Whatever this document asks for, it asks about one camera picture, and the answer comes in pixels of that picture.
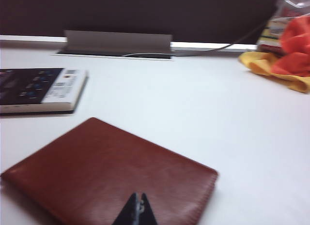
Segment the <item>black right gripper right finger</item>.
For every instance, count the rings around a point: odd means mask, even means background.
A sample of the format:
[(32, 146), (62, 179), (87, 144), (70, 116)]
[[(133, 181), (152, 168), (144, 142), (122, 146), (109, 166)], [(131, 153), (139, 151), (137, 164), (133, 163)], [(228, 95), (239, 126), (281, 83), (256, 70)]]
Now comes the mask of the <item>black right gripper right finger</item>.
[(158, 225), (145, 193), (142, 194), (139, 203), (139, 225)]

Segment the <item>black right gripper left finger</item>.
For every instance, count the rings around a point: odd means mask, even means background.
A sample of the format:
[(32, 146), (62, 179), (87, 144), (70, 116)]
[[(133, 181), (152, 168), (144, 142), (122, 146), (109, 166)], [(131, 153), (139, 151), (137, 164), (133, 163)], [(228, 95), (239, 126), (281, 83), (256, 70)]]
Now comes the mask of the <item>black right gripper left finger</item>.
[(139, 224), (139, 199), (138, 194), (133, 193), (119, 215), (113, 222), (113, 225), (138, 225)]

